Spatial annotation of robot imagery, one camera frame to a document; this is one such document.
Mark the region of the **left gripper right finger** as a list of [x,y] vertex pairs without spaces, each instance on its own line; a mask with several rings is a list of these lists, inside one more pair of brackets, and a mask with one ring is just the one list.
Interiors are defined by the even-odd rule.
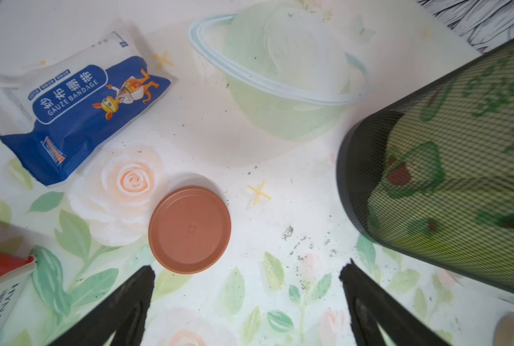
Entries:
[[339,279],[343,284],[357,345],[385,345],[381,331],[387,333],[396,345],[447,344],[354,262],[343,267]]

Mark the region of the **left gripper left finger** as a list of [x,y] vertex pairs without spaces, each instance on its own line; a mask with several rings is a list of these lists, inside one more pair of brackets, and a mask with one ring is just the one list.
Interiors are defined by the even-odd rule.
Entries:
[[140,268],[52,345],[141,345],[150,309],[155,272]]

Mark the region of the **red-brown jar lid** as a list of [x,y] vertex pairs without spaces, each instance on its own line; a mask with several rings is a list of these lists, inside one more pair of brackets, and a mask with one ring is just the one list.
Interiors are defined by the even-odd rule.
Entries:
[[232,231],[226,204],[204,187],[184,187],[163,198],[148,228],[155,259],[177,274],[207,270],[225,253]]

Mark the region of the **beige jar lid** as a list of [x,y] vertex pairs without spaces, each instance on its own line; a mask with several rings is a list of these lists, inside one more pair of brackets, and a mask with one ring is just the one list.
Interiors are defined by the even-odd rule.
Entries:
[[503,316],[496,325],[494,346],[514,346],[514,313]]

